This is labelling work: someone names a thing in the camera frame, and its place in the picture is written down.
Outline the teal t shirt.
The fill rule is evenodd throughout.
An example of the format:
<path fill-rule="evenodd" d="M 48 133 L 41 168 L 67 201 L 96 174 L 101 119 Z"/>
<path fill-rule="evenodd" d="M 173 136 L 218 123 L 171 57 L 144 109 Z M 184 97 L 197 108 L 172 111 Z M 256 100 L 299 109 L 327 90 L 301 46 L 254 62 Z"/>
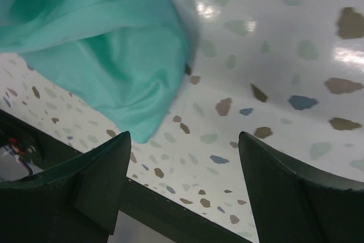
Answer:
<path fill-rule="evenodd" d="M 137 143 L 163 121 L 189 55 L 170 0 L 1 0 L 1 51 L 17 53 Z"/>

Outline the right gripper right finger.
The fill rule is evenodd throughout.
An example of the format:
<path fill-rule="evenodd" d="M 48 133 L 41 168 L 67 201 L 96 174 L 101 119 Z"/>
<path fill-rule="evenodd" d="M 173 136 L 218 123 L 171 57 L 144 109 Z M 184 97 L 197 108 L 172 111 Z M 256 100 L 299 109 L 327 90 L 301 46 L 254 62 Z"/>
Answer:
<path fill-rule="evenodd" d="M 239 157 L 260 242 L 363 242 L 363 183 L 241 132 Z"/>

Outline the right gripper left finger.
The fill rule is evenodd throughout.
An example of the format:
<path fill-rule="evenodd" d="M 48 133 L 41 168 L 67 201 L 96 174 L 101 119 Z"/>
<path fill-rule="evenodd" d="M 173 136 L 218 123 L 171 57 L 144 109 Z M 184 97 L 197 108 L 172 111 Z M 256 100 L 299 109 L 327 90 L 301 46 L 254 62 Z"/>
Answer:
<path fill-rule="evenodd" d="M 131 154 L 128 131 L 45 171 L 1 183 L 1 242 L 107 242 Z"/>

